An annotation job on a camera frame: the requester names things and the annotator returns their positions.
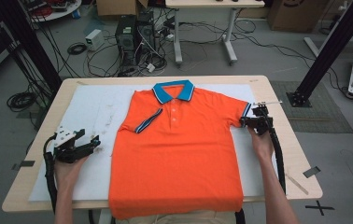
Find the forearm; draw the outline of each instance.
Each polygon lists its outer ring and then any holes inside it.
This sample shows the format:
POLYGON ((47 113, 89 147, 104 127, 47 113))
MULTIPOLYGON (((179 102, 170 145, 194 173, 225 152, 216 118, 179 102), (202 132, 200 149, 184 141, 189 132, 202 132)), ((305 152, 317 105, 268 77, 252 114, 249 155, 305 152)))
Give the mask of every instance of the forearm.
POLYGON ((270 223, 299 223, 292 210, 284 191, 275 175, 273 164, 269 160, 261 161, 264 197, 266 206, 266 222, 270 223))
POLYGON ((73 187, 59 188, 55 208, 55 224, 72 224, 72 192, 73 187))

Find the computer tower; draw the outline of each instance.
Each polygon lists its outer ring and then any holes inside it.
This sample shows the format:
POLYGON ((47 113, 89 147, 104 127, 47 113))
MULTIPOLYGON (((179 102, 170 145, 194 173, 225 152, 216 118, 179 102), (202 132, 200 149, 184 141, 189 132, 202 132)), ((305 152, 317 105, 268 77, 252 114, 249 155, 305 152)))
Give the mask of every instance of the computer tower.
POLYGON ((153 51, 156 49, 156 41, 154 37, 153 11, 139 13, 137 24, 139 35, 141 35, 144 45, 142 49, 153 51))
POLYGON ((137 49, 140 39, 136 31, 136 16, 123 15, 116 28, 116 42, 123 65, 136 65, 140 58, 140 49, 137 49))

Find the white board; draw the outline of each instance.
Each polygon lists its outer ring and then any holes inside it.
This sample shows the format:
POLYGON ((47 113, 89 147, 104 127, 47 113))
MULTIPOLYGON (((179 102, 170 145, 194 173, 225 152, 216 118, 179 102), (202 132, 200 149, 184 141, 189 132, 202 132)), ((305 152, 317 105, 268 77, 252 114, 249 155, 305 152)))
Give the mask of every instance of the white board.
MULTIPOLYGON (((201 84, 198 88, 216 91, 236 99, 254 103, 248 85, 201 84)), ((110 155, 116 132, 124 121, 134 91, 149 90, 152 85, 79 86, 67 108, 60 126, 70 131, 85 129, 86 134, 76 141, 76 147, 87 144, 92 137, 100 136, 101 145, 84 163, 74 189, 74 200, 107 200, 110 179, 110 155)), ((245 196, 262 196, 261 168, 254 154, 247 129, 231 128, 241 182, 245 196)), ((50 201, 45 163, 39 170, 29 201, 50 201)))

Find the hand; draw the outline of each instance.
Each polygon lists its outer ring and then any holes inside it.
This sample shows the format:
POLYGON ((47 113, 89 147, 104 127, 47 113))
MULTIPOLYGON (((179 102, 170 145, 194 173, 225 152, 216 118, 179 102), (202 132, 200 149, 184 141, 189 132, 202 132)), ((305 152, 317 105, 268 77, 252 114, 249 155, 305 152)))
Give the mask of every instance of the hand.
POLYGON ((81 166, 89 157, 82 158, 74 163, 57 161, 54 165, 58 189, 73 189, 81 166))
POLYGON ((269 132, 266 132, 263 135, 258 135, 252 128, 247 128, 251 134, 252 146, 259 162, 271 161, 274 148, 269 132))

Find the wooden table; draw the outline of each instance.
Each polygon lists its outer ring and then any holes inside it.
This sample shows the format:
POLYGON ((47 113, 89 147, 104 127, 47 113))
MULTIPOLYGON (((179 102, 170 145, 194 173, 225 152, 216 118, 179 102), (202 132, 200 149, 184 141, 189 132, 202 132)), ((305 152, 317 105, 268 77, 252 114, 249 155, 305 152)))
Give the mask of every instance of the wooden table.
POLYGON ((232 0, 223 0, 221 2, 216 0, 165 0, 165 4, 167 7, 175 9, 175 34, 174 34, 174 51, 176 55, 176 64, 182 64, 182 51, 180 49, 179 43, 179 9, 180 8, 201 8, 201 7, 212 7, 212 8, 222 8, 228 7, 230 8, 229 15, 229 25, 227 29, 226 35, 223 36, 223 43, 226 47, 226 50, 229 54, 229 63, 237 62, 237 57, 235 56, 234 49, 232 43, 230 42, 230 38, 232 36, 232 30, 234 26, 234 18, 238 8, 241 7, 263 7, 264 3, 262 1, 256 0, 239 0, 234 2, 232 0))
MULTIPOLYGON (((258 102, 277 101, 275 93, 267 77, 264 76, 209 76, 209 77, 110 77, 110 78, 71 78, 63 82, 39 132, 28 152, 26 161, 35 161, 33 167, 22 167, 14 180, 5 201, 6 212, 29 212, 51 210, 50 202, 29 202, 29 196, 38 176, 43 161, 43 146, 49 136, 56 132, 64 113, 71 101, 74 91, 79 85, 154 85, 158 82, 189 79, 194 84, 248 84, 258 102)), ((268 105, 270 116, 274 118, 274 126, 284 154, 287 197, 290 200, 317 199, 322 196, 321 187, 315 176, 306 178, 303 172, 310 165, 299 142, 289 125, 288 119, 280 104, 268 105)), ((264 197, 245 198, 245 202, 263 201, 264 197)), ((73 203, 74 208, 99 209, 108 208, 108 201, 79 201, 73 203)))

